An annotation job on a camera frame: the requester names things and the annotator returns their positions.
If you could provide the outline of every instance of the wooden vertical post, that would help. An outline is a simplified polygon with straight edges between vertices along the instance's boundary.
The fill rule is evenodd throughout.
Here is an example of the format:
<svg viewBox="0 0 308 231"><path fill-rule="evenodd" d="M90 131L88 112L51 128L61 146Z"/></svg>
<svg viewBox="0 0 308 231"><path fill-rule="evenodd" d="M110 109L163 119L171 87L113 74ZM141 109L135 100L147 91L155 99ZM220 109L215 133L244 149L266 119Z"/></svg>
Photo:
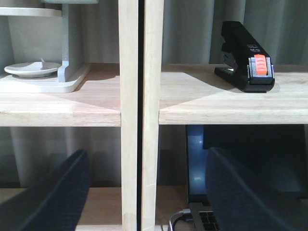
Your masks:
<svg viewBox="0 0 308 231"><path fill-rule="evenodd" d="M138 0L119 0L122 227L137 229Z"/></svg>
<svg viewBox="0 0 308 231"><path fill-rule="evenodd" d="M141 229L155 226L164 0L145 1Z"/></svg>

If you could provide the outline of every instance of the black stapler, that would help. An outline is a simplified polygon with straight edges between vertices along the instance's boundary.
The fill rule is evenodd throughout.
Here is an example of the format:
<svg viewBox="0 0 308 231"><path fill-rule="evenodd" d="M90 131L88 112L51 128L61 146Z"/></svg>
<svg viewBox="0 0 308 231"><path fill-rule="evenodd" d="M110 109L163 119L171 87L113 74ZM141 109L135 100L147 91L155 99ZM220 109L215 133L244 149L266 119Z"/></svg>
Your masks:
<svg viewBox="0 0 308 231"><path fill-rule="evenodd" d="M236 21L222 23L224 62L215 74L244 92L267 92L275 83L270 56L245 27Z"/></svg>

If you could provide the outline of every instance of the laptop screen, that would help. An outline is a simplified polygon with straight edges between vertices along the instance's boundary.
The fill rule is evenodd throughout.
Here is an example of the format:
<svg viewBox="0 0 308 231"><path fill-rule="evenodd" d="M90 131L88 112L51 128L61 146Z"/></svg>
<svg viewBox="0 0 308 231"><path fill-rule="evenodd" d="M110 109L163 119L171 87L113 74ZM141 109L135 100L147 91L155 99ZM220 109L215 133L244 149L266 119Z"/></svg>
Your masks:
<svg viewBox="0 0 308 231"><path fill-rule="evenodd" d="M188 202L207 200L205 167L208 149L203 149L204 127L186 126Z"/></svg>
<svg viewBox="0 0 308 231"><path fill-rule="evenodd" d="M206 161L221 147L281 192L307 192L303 125L187 125L188 202L208 203Z"/></svg>

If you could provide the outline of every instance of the small white dish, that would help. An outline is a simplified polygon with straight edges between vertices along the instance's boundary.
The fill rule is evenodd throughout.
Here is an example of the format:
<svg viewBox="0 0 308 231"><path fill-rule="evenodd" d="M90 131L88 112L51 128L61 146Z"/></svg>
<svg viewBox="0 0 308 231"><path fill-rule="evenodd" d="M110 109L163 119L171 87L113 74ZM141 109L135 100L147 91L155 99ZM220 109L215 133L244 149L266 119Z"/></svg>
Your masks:
<svg viewBox="0 0 308 231"><path fill-rule="evenodd" d="M4 71L22 78L39 78L49 76L58 70L60 64L50 62L33 62L6 66Z"/></svg>

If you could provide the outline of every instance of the charging cable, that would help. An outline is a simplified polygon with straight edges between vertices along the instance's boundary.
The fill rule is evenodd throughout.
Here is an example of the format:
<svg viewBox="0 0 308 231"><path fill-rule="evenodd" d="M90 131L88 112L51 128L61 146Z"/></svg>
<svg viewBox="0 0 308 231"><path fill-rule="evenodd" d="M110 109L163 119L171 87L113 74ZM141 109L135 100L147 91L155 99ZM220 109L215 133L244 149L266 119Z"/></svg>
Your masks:
<svg viewBox="0 0 308 231"><path fill-rule="evenodd" d="M179 214L182 214L182 216L176 218L173 222L172 222L172 219L174 216L176 215L179 215ZM189 208L187 209L183 209L179 212L176 212L174 214L171 215L171 217L169 218L169 231L174 231L175 229L175 225L176 223L179 221L179 220L183 220L183 221L189 221L189 220L192 220L192 213L191 213L191 210Z"/></svg>

